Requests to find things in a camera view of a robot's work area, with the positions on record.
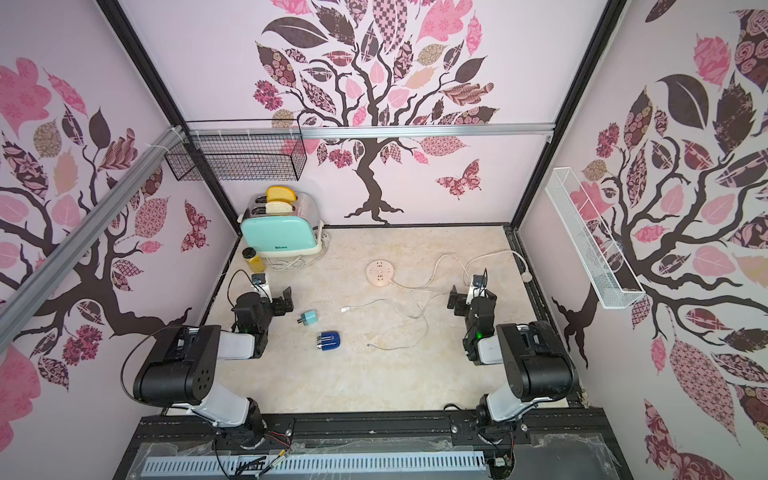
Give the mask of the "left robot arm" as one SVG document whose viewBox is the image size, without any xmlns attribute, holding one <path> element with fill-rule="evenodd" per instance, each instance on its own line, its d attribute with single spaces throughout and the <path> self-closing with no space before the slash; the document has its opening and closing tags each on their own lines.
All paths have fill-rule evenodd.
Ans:
<svg viewBox="0 0 768 480">
<path fill-rule="evenodd" d="M 143 405 L 184 409 L 252 449 L 266 437 L 258 403 L 219 383 L 216 367 L 220 361 L 261 358 L 272 320 L 293 309 L 292 289 L 287 287 L 275 298 L 263 292 L 240 295 L 232 308 L 232 331 L 215 324 L 167 325 L 151 335 L 155 343 L 132 386 L 123 391 Z"/>
</svg>

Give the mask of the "teal USB charger adapter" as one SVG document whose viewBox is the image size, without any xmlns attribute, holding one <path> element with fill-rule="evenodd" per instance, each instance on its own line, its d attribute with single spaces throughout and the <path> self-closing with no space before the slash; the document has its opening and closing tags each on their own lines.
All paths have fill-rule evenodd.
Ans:
<svg viewBox="0 0 768 480">
<path fill-rule="evenodd" d="M 310 326 L 315 324 L 318 321 L 318 315 L 315 310 L 309 310 L 300 315 L 300 318 L 297 320 L 299 324 L 302 324 L 304 326 Z"/>
</svg>

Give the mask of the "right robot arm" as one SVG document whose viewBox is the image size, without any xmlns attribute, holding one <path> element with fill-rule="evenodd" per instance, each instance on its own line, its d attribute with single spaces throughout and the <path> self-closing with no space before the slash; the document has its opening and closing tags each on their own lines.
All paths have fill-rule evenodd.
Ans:
<svg viewBox="0 0 768 480">
<path fill-rule="evenodd" d="M 474 410 L 478 437 L 494 443 L 529 411 L 563 400 L 579 386 L 576 368 L 550 323 L 497 325 L 496 303 L 497 296 L 483 286 L 472 286 L 466 294 L 453 288 L 447 301 L 447 308 L 465 321 L 467 359 L 504 368 L 505 382 L 483 395 Z"/>
</svg>

